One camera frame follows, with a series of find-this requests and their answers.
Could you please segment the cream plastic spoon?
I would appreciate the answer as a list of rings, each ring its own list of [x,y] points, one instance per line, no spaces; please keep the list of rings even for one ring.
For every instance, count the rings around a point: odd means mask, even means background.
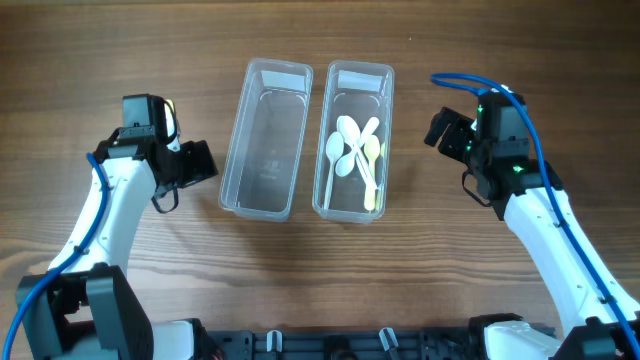
[[[371,135],[364,145],[364,155],[368,162],[368,168],[373,179],[373,185],[368,185],[365,190],[364,207],[367,211],[373,211],[376,206],[376,160],[380,156],[381,145],[376,135]]]

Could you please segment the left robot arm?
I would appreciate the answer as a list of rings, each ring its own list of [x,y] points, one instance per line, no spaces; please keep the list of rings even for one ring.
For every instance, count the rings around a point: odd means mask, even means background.
[[[152,323],[127,278],[148,205],[217,175],[205,141],[181,142],[172,101],[122,100],[123,124],[88,153],[89,194],[63,249],[41,275],[22,278],[2,356],[23,330],[36,359],[222,359],[197,319]]]

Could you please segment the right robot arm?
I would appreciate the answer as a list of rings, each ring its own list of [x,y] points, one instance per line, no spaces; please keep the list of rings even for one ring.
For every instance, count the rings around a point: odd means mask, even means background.
[[[530,155],[526,104],[487,91],[469,118],[448,107],[434,115],[427,145],[465,165],[477,190],[525,246],[556,306],[563,339],[514,314],[474,317],[468,351],[477,359],[636,359],[639,303],[614,279],[571,208],[564,184]]]

